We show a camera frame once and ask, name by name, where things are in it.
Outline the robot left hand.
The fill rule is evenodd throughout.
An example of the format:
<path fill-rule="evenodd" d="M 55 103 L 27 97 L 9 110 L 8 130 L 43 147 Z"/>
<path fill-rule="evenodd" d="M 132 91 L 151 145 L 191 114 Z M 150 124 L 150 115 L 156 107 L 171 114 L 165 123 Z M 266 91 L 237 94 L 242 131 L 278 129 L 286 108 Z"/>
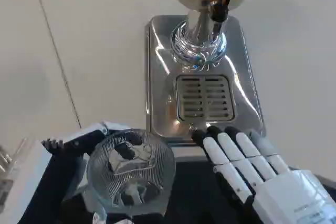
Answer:
<path fill-rule="evenodd" d="M 49 138 L 41 143 L 53 157 L 57 157 L 60 164 L 64 164 L 66 160 L 82 160 L 84 154 L 91 155 L 94 148 L 105 138 L 129 128 L 129 126 L 111 122 L 96 123 L 66 138 L 65 141 Z M 108 216 L 101 206 L 89 212 L 83 195 L 76 194 L 59 204 L 56 223 L 133 223 L 133 220 L 125 214 Z"/>

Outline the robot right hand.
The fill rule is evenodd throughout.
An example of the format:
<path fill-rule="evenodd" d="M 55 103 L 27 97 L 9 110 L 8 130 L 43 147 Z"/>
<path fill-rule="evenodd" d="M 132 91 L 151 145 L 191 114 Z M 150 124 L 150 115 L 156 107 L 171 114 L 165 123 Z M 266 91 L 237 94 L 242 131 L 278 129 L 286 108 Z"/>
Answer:
<path fill-rule="evenodd" d="M 240 223 L 335 223 L 335 201 L 314 173 L 290 168 L 257 132 L 209 126 L 192 140 Z"/>

